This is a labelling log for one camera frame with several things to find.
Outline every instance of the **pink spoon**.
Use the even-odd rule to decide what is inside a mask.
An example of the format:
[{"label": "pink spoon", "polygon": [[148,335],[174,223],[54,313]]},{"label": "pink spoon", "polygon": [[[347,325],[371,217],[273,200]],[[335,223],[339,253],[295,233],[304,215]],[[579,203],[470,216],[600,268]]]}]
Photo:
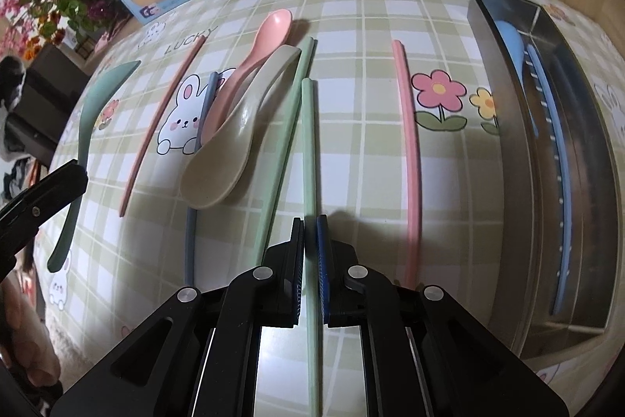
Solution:
[{"label": "pink spoon", "polygon": [[272,12],[263,20],[248,56],[221,87],[211,109],[208,111],[200,137],[202,145],[213,137],[226,120],[230,105],[243,81],[284,44],[289,35],[292,21],[291,12],[285,9]]}]

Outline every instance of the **yellow flower print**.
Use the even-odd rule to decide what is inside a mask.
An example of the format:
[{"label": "yellow flower print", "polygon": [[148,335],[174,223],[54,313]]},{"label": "yellow flower print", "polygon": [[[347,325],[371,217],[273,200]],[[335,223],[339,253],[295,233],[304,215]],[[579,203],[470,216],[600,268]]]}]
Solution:
[{"label": "yellow flower print", "polygon": [[471,105],[477,107],[477,113],[484,120],[491,120],[495,117],[495,102],[488,89],[477,87],[477,94],[471,94],[469,101]]}]

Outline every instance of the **blue chopstick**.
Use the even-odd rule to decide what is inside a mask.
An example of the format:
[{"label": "blue chopstick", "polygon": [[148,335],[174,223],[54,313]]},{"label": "blue chopstick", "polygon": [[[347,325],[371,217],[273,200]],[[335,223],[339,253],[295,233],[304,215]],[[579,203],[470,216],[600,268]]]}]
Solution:
[{"label": "blue chopstick", "polygon": [[[217,89],[217,82],[219,82],[220,76],[220,73],[214,71],[208,78],[204,103],[202,104],[202,113],[199,117],[198,137],[196,138],[193,153],[196,153],[201,146],[200,138],[204,119],[206,119],[206,114],[208,114],[208,110],[215,99],[215,90]],[[195,229],[197,220],[198,211],[193,208],[188,208],[187,225],[184,232],[184,284],[187,286],[194,286],[195,283]]]}]

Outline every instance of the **spoon bowl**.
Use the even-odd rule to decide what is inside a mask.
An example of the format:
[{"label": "spoon bowl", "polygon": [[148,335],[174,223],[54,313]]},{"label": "spoon bowl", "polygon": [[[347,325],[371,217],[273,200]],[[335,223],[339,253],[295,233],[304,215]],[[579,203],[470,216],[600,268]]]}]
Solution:
[{"label": "spoon bowl", "polygon": [[293,15],[286,9],[277,10],[267,15],[267,18],[265,18],[256,32],[254,43],[248,56],[235,69],[230,78],[227,79],[212,103],[202,128],[200,137],[202,145],[217,133],[217,130],[226,120],[236,92],[249,74],[257,69],[258,66],[262,66],[270,55],[284,44],[289,35],[292,21]]},{"label": "spoon bowl", "polygon": [[298,48],[289,45],[278,48],[221,128],[191,158],[180,180],[180,193],[189,206],[206,209],[232,191],[248,163],[261,104],[276,79],[299,54]]}]

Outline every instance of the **green chopstick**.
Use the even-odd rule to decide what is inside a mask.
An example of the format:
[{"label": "green chopstick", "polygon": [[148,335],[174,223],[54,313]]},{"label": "green chopstick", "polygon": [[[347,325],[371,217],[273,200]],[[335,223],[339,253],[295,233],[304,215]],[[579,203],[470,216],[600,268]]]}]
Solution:
[{"label": "green chopstick", "polygon": [[276,160],[273,165],[274,172],[273,175],[270,176],[269,184],[262,200],[261,218],[259,220],[258,230],[256,231],[256,238],[254,239],[254,249],[252,251],[254,261],[252,267],[259,266],[262,263],[263,254],[269,241],[270,227],[274,212],[276,211],[277,194],[280,191],[280,183],[282,183],[282,176],[284,174],[284,168],[286,167],[291,138],[293,137],[295,125],[298,120],[302,79],[304,79],[308,72],[313,48],[314,39],[311,37],[306,38],[302,46],[302,53],[299,56],[298,68],[295,71],[293,85],[289,89],[289,94],[285,99],[286,111],[284,113],[284,121],[282,122],[282,130],[280,131],[277,142]]},{"label": "green chopstick", "polygon": [[302,145],[304,163],[304,282],[308,345],[308,401],[311,417],[321,416],[321,306],[317,254],[317,168],[315,151],[315,101],[311,79],[302,81]]}]

